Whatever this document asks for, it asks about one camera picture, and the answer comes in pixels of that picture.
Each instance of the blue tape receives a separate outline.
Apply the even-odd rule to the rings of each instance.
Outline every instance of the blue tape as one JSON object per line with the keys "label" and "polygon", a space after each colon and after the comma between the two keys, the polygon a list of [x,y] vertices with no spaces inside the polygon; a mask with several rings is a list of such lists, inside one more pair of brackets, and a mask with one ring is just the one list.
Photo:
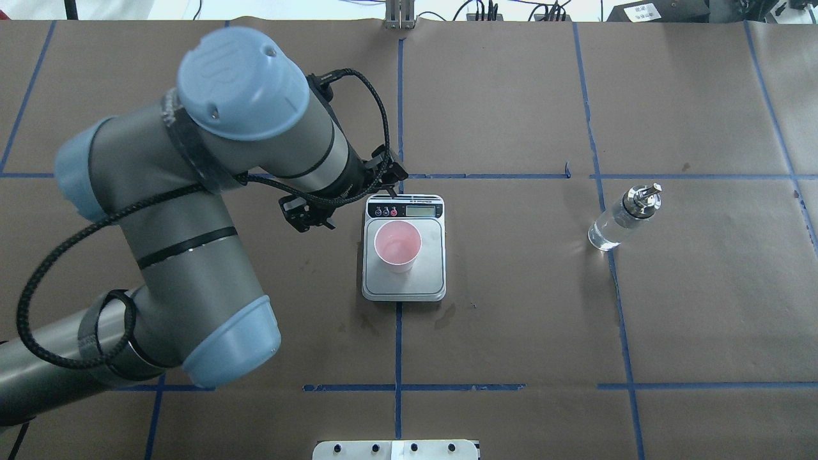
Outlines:
{"label": "blue tape", "polygon": [[488,383],[488,384],[410,384],[403,385],[404,391],[520,391],[524,383]]}
{"label": "blue tape", "polygon": [[403,438],[403,302],[395,304],[395,439]]}
{"label": "blue tape", "polygon": [[153,445],[156,439],[156,427],[159,424],[159,412],[162,407],[162,387],[164,387],[164,375],[159,377],[159,389],[156,391],[154,399],[154,412],[151,415],[151,428],[148,430],[148,441],[145,444],[145,460],[151,460],[153,456]]}
{"label": "blue tape", "polygon": [[566,174],[409,174],[412,179],[567,179]]}
{"label": "blue tape", "polygon": [[125,386],[124,388],[116,388],[113,391],[215,391],[215,388],[202,388],[195,385],[134,385]]}
{"label": "blue tape", "polygon": [[747,44],[750,46],[750,56],[753,58],[753,67],[755,67],[756,69],[758,84],[761,87],[762,94],[764,95],[764,102],[766,103],[767,110],[770,112],[770,118],[772,119],[772,125],[773,129],[775,130],[775,136],[778,138],[778,143],[781,145],[781,151],[784,153],[784,162],[787,164],[789,177],[793,180],[793,187],[795,187],[795,191],[798,193],[798,196],[801,197],[800,202],[801,214],[803,215],[804,221],[807,224],[807,232],[809,232],[810,234],[812,250],[815,251],[816,256],[818,256],[818,238],[816,238],[816,230],[815,227],[812,226],[812,220],[810,219],[810,213],[807,210],[807,204],[804,203],[803,200],[804,194],[801,193],[801,187],[798,185],[798,180],[795,178],[795,169],[793,168],[793,162],[789,157],[789,150],[787,149],[786,142],[784,142],[784,135],[781,134],[781,127],[778,123],[778,117],[775,116],[775,110],[773,110],[772,108],[772,101],[770,100],[770,94],[767,92],[766,84],[764,83],[762,69],[758,65],[758,58],[756,57],[756,47],[753,44],[753,34],[750,33],[750,23],[747,21],[744,22],[744,33],[747,35]]}
{"label": "blue tape", "polygon": [[54,173],[0,173],[0,178],[54,178]]}
{"label": "blue tape", "polygon": [[588,127],[588,142],[591,144],[591,153],[594,155],[594,175],[596,176],[596,190],[600,198],[600,209],[605,211],[605,194],[602,189],[602,173],[600,172],[600,158],[596,152],[596,140],[591,129],[591,103],[588,101],[588,86],[585,81],[585,65],[582,63],[582,47],[579,43],[579,28],[577,23],[573,26],[573,44],[577,49],[577,66],[579,67],[579,83],[582,89],[582,103],[585,106],[585,123]]}
{"label": "blue tape", "polygon": [[305,385],[304,392],[322,391],[395,391],[395,385]]}
{"label": "blue tape", "polygon": [[20,128],[20,122],[23,120],[23,113],[25,113],[25,107],[29,104],[31,91],[34,89],[34,82],[37,81],[37,76],[40,73],[40,68],[43,67],[43,60],[46,57],[46,50],[48,49],[48,44],[51,42],[51,38],[54,35],[55,26],[56,21],[53,20],[51,26],[48,28],[48,34],[46,34],[46,40],[43,43],[43,49],[40,50],[40,57],[37,59],[37,65],[34,66],[34,72],[31,74],[29,86],[25,89],[23,102],[20,104],[20,110],[17,111],[17,118],[15,118],[14,125],[11,127],[11,134],[9,135],[8,142],[6,143],[6,150],[2,154],[2,159],[0,159],[0,173],[2,173],[3,169],[6,168],[8,156],[11,154],[11,146],[14,144],[14,138],[17,136],[17,129]]}
{"label": "blue tape", "polygon": [[[398,40],[398,157],[403,162],[403,40]],[[398,193],[403,193],[403,181],[398,183]]]}
{"label": "blue tape", "polygon": [[780,180],[787,174],[601,174],[603,179]]}
{"label": "blue tape", "polygon": [[[591,144],[591,152],[594,155],[594,173],[596,177],[596,192],[600,200],[600,209],[605,211],[605,192],[602,188],[602,172],[600,170],[600,160],[596,150],[596,140],[591,129],[591,104],[588,101],[588,87],[585,80],[585,66],[582,63],[582,46],[579,42],[579,28],[577,23],[572,23],[573,40],[577,48],[577,65],[579,67],[579,80],[582,88],[582,100],[585,105],[585,120],[588,125],[588,141]],[[619,292],[619,279],[616,273],[616,261],[614,254],[608,253],[608,266],[611,276],[613,276],[613,286],[616,290],[616,308],[619,313],[619,340],[622,342],[622,358],[625,363],[625,376],[628,384],[628,398],[631,402],[631,419],[633,420],[633,433],[636,437],[636,454],[639,460],[645,460],[645,446],[642,442],[642,427],[639,419],[639,407],[636,403],[636,391],[633,389],[633,372],[631,369],[631,353],[627,346],[627,332],[625,329],[625,315],[622,313],[622,296]]]}
{"label": "blue tape", "polygon": [[621,391],[633,387],[634,390],[779,390],[815,388],[818,381],[705,381],[677,383],[602,383],[596,386],[602,391]]}

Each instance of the electrical cable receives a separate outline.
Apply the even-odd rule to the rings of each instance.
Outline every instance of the electrical cable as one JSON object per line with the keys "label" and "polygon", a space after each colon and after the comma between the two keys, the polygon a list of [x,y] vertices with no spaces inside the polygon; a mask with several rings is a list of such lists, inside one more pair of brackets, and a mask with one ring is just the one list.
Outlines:
{"label": "electrical cable", "polygon": [[548,20],[560,20],[560,11],[562,7],[558,2],[554,2],[554,6],[548,11]]}
{"label": "electrical cable", "polygon": [[537,4],[537,5],[534,7],[534,9],[533,9],[533,10],[531,10],[531,14],[530,14],[530,15],[528,15],[528,19],[527,19],[526,21],[530,21],[530,20],[531,20],[531,18],[533,18],[533,17],[534,17],[534,13],[537,11],[537,9],[538,9],[539,7],[545,7],[545,8],[546,8],[546,13],[548,13],[548,5],[546,5],[545,3],[538,3],[538,4]]}
{"label": "electrical cable", "polygon": [[[455,13],[455,17],[453,17],[452,20],[457,20],[457,17],[460,15],[460,12],[463,11],[463,8],[465,8],[466,5],[468,5],[469,3],[472,3],[473,1],[477,2],[479,5],[483,5],[483,11],[486,11],[486,5],[483,3],[483,0],[466,0],[461,5],[461,7],[457,8],[457,12]],[[474,19],[475,20],[477,20],[477,16],[478,16],[478,12],[476,11],[474,13]]]}
{"label": "electrical cable", "polygon": [[446,20],[446,18],[444,18],[443,16],[440,16],[438,13],[436,13],[434,11],[423,11],[422,13],[418,13],[417,17],[421,17],[422,15],[435,15],[435,16],[439,17],[442,20]]}
{"label": "electrical cable", "polygon": [[65,0],[65,18],[69,20],[78,20],[77,16],[77,0]]}
{"label": "electrical cable", "polygon": [[[384,108],[384,103],[381,101],[378,92],[375,90],[375,87],[372,86],[372,83],[369,82],[368,79],[361,73],[355,69],[339,69],[333,70],[330,72],[335,76],[335,79],[341,79],[345,76],[354,76],[361,80],[361,83],[366,86],[366,89],[369,90],[370,94],[375,98],[375,102],[378,105],[378,111],[380,112],[380,117],[384,125],[384,148],[387,152],[391,152],[389,148],[389,120],[386,115],[386,109]],[[291,195],[295,195],[299,198],[303,198],[309,203],[317,204],[317,205],[328,205],[328,206],[342,206],[352,203],[354,201],[358,201],[364,196],[380,190],[381,186],[380,180],[386,174],[386,170],[389,167],[390,162],[384,161],[378,166],[378,170],[375,173],[372,183],[363,191],[358,193],[356,196],[352,196],[349,198],[324,198],[321,196],[314,196],[308,193],[301,192],[295,188],[292,188],[284,183],[279,183],[278,181],[274,181],[269,178],[265,178],[262,176],[258,176],[255,174],[247,174],[239,173],[236,174],[234,177],[240,183],[246,185],[246,183],[255,182],[261,183],[264,185],[268,185],[270,187],[277,188],[284,192],[287,192]],[[31,300],[34,297],[34,292],[37,290],[40,282],[48,273],[48,270],[54,266],[54,263],[69,249],[76,246],[85,238],[90,237],[94,233],[102,230],[103,228],[120,221],[128,217],[129,215],[138,212],[139,210],[143,210],[147,207],[158,205],[160,203],[164,203],[166,201],[175,200],[176,198],[181,198],[183,196],[190,195],[192,193],[197,192],[206,192],[205,186],[200,183],[194,183],[191,185],[187,185],[185,187],[180,187],[175,190],[171,190],[169,192],[159,193],[153,195],[145,200],[137,201],[131,205],[125,206],[123,209],[118,210],[112,214],[107,215],[106,217],[96,221],[88,225],[86,228],[76,232],[74,235],[63,241],[60,245],[54,248],[45,259],[38,265],[38,267],[34,270],[34,272],[29,277],[29,280],[25,283],[25,287],[23,291],[20,293],[20,299],[17,302],[17,313],[16,313],[16,326],[17,326],[17,333],[20,336],[20,341],[23,343],[25,348],[27,348],[34,356],[40,358],[47,363],[54,364],[55,366],[59,366],[61,368],[68,368],[68,369],[90,369],[96,368],[103,364],[108,364],[110,361],[115,358],[119,353],[121,353],[125,347],[128,345],[129,341],[133,339],[133,330],[136,325],[136,306],[133,304],[133,301],[127,302],[125,299],[120,298],[125,303],[125,331],[119,341],[114,345],[114,347],[102,354],[97,358],[92,359],[69,359],[59,354],[52,353],[51,351],[46,350],[43,348],[36,339],[34,339],[34,334],[31,330],[31,324],[29,323],[29,309],[31,305]]]}
{"label": "electrical cable", "polygon": [[26,422],[20,427],[20,432],[17,433],[17,440],[14,441],[14,446],[11,448],[11,453],[8,454],[8,460],[14,460],[17,458],[17,453],[20,452],[20,446],[23,445],[25,433],[29,431],[29,423],[30,422]]}

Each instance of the plastic cup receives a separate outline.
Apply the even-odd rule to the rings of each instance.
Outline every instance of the plastic cup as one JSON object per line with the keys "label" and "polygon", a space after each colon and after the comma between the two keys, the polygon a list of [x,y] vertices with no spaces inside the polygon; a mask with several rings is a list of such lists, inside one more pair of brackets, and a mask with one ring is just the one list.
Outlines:
{"label": "plastic cup", "polygon": [[417,227],[405,220],[390,220],[375,233],[375,253],[395,273],[411,269],[422,244]]}

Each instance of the robotic arm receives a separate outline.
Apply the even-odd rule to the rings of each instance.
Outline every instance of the robotic arm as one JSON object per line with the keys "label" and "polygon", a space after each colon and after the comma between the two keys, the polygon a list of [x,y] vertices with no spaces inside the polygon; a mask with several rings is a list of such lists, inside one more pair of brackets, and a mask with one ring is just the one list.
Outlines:
{"label": "robotic arm", "polygon": [[[407,174],[389,149],[380,99],[386,139],[368,161],[330,108],[330,83],[349,74],[375,94],[354,70],[305,78],[266,35],[220,29],[185,55],[178,86],[160,101],[102,120],[60,149],[55,177],[82,216],[96,222],[126,210],[119,225],[145,285],[101,295],[29,334],[37,356],[32,340],[0,345],[0,432],[179,365],[197,385],[220,386],[276,353],[270,300],[219,194],[249,180],[276,184],[292,193],[280,206],[300,232],[333,228],[335,208],[367,193],[394,194]],[[256,167],[286,186],[247,174]],[[17,326],[25,339],[27,322],[18,317]]]}

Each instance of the metal bracket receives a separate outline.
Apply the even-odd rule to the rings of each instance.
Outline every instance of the metal bracket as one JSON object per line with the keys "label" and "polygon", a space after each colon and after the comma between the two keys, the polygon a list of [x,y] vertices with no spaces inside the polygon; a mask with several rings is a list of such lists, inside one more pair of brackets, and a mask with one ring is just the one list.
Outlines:
{"label": "metal bracket", "polygon": [[415,28],[415,0],[386,0],[386,18],[384,27],[387,29],[414,29]]}
{"label": "metal bracket", "polygon": [[323,441],[312,460],[480,460],[480,443],[472,440]]}

